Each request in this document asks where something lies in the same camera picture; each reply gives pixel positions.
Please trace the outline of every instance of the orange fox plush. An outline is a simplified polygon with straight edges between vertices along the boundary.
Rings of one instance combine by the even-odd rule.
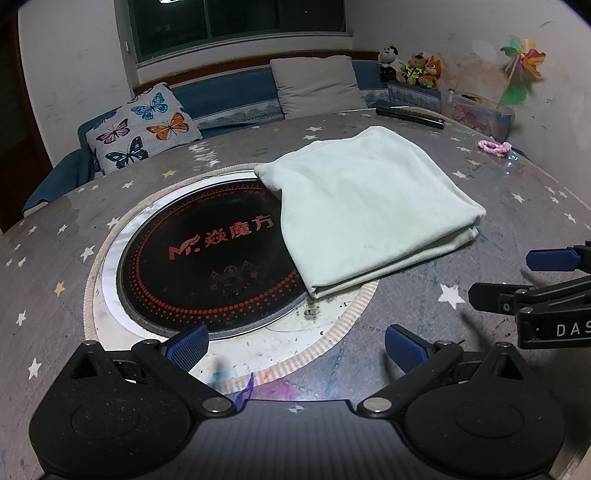
[[[425,72],[427,74],[418,79],[418,84],[424,88],[439,90],[437,79],[441,76],[441,60],[435,60],[431,55],[431,59],[425,65]]]

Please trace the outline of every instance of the window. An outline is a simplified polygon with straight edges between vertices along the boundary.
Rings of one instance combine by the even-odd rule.
[[[282,32],[344,32],[344,0],[128,0],[138,61]]]

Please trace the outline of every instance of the panda plush toy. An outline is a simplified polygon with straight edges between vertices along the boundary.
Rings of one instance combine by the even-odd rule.
[[[382,83],[396,80],[396,69],[392,66],[398,57],[398,49],[394,45],[384,48],[379,56],[379,79]]]

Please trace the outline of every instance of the wooden door frame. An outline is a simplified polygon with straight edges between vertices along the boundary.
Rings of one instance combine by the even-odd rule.
[[[35,165],[33,167],[35,176],[45,178],[47,175],[49,175],[49,172],[53,169],[53,166],[51,165],[49,155],[47,154],[47,150],[45,148],[45,143],[43,143],[41,133],[39,132],[37,120],[35,119],[33,107],[31,106],[31,99],[29,98],[25,73],[22,68],[21,45],[18,33],[18,12],[11,15],[10,18],[2,26],[0,26],[0,29],[3,31],[6,29],[5,32],[8,33],[11,61],[14,65],[15,72],[13,75],[17,101],[27,126],[27,136],[32,143],[31,147],[35,152]],[[0,205],[0,228],[3,231],[5,231],[10,225],[14,223],[14,219],[14,215],[3,212],[3,208]]]
[[[18,11],[15,12],[14,15],[8,20],[8,28],[11,39],[12,60],[17,68],[19,102],[25,115],[27,127],[29,128],[29,132],[33,137],[35,150],[39,155],[39,159],[41,160],[40,166],[44,173],[49,175],[49,172],[53,170],[53,166],[51,165],[49,155],[47,154],[47,150],[45,148],[45,143],[43,143],[41,133],[39,132],[39,126],[37,125],[37,120],[35,119],[35,114],[33,113],[33,106],[31,105],[31,99],[29,98],[29,90],[27,88],[27,81],[25,80],[25,72],[22,68],[21,42],[18,33]]]

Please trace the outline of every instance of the butterfly pillow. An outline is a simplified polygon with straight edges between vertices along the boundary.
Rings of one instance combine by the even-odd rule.
[[[107,173],[202,138],[165,83],[105,114],[86,138]]]

